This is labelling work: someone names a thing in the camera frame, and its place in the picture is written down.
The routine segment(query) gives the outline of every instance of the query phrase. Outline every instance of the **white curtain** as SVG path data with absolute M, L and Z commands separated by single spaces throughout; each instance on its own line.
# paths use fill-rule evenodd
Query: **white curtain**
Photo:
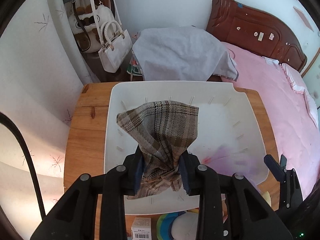
M 26 0 L 0 38 L 0 111 L 31 152 L 46 212 L 63 194 L 69 125 L 84 84 L 96 81 L 74 41 L 62 0 Z M 29 239 L 40 223 L 28 166 L 0 125 L 0 205 Z

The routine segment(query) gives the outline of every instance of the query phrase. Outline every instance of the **plaid cloth pouch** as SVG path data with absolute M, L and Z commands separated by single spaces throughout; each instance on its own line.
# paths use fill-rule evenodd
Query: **plaid cloth pouch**
M 140 189 L 130 198 L 180 189 L 178 161 L 197 138 L 198 112 L 195 106 L 159 101 L 117 115 L 117 124 L 138 142 L 146 164 Z

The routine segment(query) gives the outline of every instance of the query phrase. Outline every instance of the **barcode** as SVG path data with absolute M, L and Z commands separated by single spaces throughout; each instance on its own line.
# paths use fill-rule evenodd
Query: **barcode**
M 147 239 L 149 238 L 149 235 L 145 235 L 145 234 L 135 234 L 136 235 L 136 238 L 144 238 L 144 239 Z

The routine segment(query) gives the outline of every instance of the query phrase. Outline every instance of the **brown headboard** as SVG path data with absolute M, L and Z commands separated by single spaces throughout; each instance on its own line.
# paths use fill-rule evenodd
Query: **brown headboard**
M 234 0 L 212 0 L 206 31 L 220 41 L 285 62 L 299 72 L 307 63 L 297 37 L 283 21 Z

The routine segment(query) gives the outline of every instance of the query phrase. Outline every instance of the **wooden table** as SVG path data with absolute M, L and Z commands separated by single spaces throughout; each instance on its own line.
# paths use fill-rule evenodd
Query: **wooden table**
M 116 84 L 117 82 L 88 84 L 80 94 L 68 136 L 63 179 L 65 190 L 83 173 L 91 176 L 103 174 L 109 100 L 111 90 Z M 266 152 L 279 162 L 269 117 L 258 92 L 243 88 L 235 90 L 247 94 L 260 127 Z M 280 186 L 273 175 L 269 173 L 267 180 L 258 187 L 262 193 L 269 191 L 272 208 L 277 210 Z M 98 199 L 95 239 L 99 239 L 100 205 L 101 198 Z M 152 239 L 156 240 L 156 221 L 159 215 L 148 217 L 152 217 Z M 129 234 L 134 218 L 135 216 L 126 216 L 126 228 Z

